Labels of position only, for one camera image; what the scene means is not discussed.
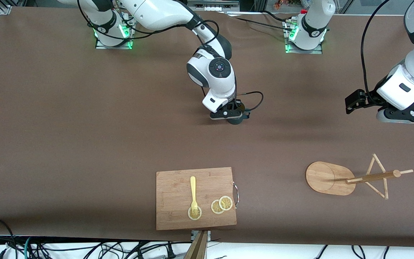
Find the wooden dowel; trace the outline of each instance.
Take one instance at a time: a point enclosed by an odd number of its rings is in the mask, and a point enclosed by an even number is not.
[[[413,169],[410,169],[410,170],[400,171],[400,174],[403,175],[403,174],[408,174],[412,172],[413,172]]]
[[[387,199],[389,199],[389,193],[387,192],[387,180],[386,180],[386,178],[383,178],[383,184],[384,184],[384,198],[387,200]]]
[[[397,177],[400,177],[400,175],[401,174],[399,170],[394,170],[394,171],[389,171],[385,173],[378,173],[378,174],[373,174],[373,175],[366,175],[362,177],[346,179],[346,183],[355,184],[355,183],[361,183],[361,182],[372,182],[372,181],[382,180],[384,178],[386,179],[397,178]]]
[[[378,191],[375,187],[373,187],[373,185],[371,185],[369,182],[365,182],[368,186],[370,186],[371,189],[373,189],[373,191],[375,191],[375,193],[378,193],[381,197],[385,198],[384,195]]]
[[[378,157],[376,156],[375,153],[373,153],[373,158],[376,160],[376,162],[378,163],[378,165],[381,168],[381,170],[383,171],[383,173],[385,173],[386,172],[386,169],[384,169],[383,164],[381,164],[381,161],[378,159]]]
[[[370,161],[370,165],[368,166],[368,170],[367,170],[366,175],[369,175],[370,174],[370,171],[372,170],[372,167],[373,167],[373,163],[374,162],[375,162],[375,158],[372,157],[372,160]]]

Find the dried lemon slice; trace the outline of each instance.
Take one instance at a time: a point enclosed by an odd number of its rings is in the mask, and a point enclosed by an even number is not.
[[[218,203],[219,200],[214,200],[212,202],[212,205],[210,205],[210,208],[212,209],[213,213],[215,214],[221,214],[224,212],[222,208],[220,208],[220,204]]]
[[[228,196],[219,199],[218,204],[222,210],[230,210],[233,207],[233,200]]]
[[[200,217],[202,216],[202,210],[201,210],[201,207],[197,207],[197,216],[194,216],[192,213],[191,213],[191,207],[189,207],[188,208],[188,217],[190,218],[190,219],[192,219],[192,220],[198,220]]]

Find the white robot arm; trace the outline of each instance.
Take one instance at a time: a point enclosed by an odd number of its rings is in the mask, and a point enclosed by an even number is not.
[[[414,1],[405,13],[404,25],[414,44]],[[414,50],[395,65],[373,91],[357,90],[345,99],[345,104],[347,114],[358,108],[379,105],[381,108],[376,116],[378,120],[414,123]]]
[[[80,5],[89,23],[99,32],[102,44],[119,46],[128,37],[122,37],[120,25],[124,25],[110,0],[59,0],[62,3]],[[250,113],[240,100],[236,100],[236,80],[229,62],[231,44],[211,28],[197,13],[182,2],[173,0],[120,0],[134,19],[144,28],[154,31],[181,25],[197,35],[202,45],[186,67],[196,84],[209,88],[202,103],[208,108],[211,119],[228,119],[240,123]]]
[[[333,0],[314,0],[307,13],[297,16],[297,28],[290,40],[304,50],[315,49],[327,32],[336,5]]]

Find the metal handle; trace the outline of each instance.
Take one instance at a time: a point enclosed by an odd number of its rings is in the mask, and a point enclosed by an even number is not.
[[[235,187],[235,189],[236,189],[237,202],[235,202],[234,206],[237,209],[237,204],[239,203],[239,189],[237,188],[237,185],[235,185],[234,181],[233,181],[233,187]]]

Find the wooden stand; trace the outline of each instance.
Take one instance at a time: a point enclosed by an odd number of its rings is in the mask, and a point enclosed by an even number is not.
[[[382,173],[370,174],[373,164],[379,165]],[[352,172],[340,165],[329,164],[325,162],[315,162],[309,165],[306,170],[306,181],[309,186],[319,193],[332,194],[332,195],[349,195],[355,189],[355,184],[365,183],[378,195],[384,199],[389,199],[389,193],[387,189],[387,179],[398,178],[403,174],[412,173],[413,170],[392,170],[386,171],[381,161],[376,154],[373,154],[370,165],[365,176],[354,177]],[[383,180],[384,194],[378,189],[373,187],[369,182]]]
[[[199,231],[183,259],[204,259],[207,249],[208,231]]]

